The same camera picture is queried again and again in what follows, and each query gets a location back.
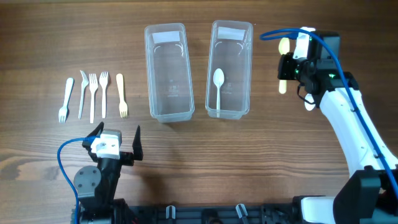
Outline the cream yellow plastic fork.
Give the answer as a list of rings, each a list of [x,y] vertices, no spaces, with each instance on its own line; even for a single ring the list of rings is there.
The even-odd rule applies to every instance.
[[[122,73],[116,75],[116,83],[119,93],[119,113],[122,118],[128,117],[128,106],[124,96],[124,77]]]

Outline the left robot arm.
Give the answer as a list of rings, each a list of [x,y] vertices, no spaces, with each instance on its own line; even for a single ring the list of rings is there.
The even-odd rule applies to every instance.
[[[121,143],[121,132],[104,129],[103,122],[82,140],[82,146],[96,165],[84,166],[75,174],[77,203],[72,210],[72,223],[139,223],[126,201],[115,199],[114,195],[121,168],[143,160],[141,128],[136,129],[132,152],[121,151]]]

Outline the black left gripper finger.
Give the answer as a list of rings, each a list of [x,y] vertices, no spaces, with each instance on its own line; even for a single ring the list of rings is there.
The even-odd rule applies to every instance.
[[[133,149],[133,154],[134,154],[134,160],[142,161],[143,160],[143,149],[142,149],[142,143],[141,143],[141,127],[139,125],[137,126],[134,140],[132,142],[132,149]]]
[[[100,122],[99,125],[97,125],[97,127],[95,127],[95,129],[89,133],[89,135],[87,135],[86,138],[98,138],[100,136],[100,134],[103,132],[104,129],[104,123]]]

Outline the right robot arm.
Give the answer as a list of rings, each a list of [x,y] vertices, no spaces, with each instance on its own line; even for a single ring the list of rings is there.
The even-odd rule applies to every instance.
[[[359,85],[338,60],[340,36],[314,28],[274,33],[284,52],[280,81],[297,80],[307,110],[318,108],[330,122],[349,169],[349,180],[334,197],[299,196],[291,220],[300,223],[397,223],[397,157],[387,148],[362,101]]]

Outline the white plastic spoon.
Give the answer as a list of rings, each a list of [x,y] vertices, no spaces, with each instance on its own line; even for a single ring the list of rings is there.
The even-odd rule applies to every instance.
[[[213,83],[215,84],[217,88],[217,94],[216,94],[216,110],[217,110],[217,117],[220,117],[220,106],[221,106],[221,86],[224,83],[224,73],[222,69],[217,68],[214,72],[213,75]]]

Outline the cream yellow plastic spoon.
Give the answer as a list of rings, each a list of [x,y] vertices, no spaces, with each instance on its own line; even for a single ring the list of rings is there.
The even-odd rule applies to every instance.
[[[290,42],[289,38],[283,37],[279,42],[279,53],[281,55],[287,54],[290,51]],[[279,80],[279,93],[285,94],[287,91],[287,81],[286,80]]]

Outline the white spoon bowl toward robot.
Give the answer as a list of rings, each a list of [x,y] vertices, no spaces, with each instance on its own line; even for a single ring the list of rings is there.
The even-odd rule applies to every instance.
[[[313,96],[309,93],[305,96],[305,109],[311,111],[316,107]]]

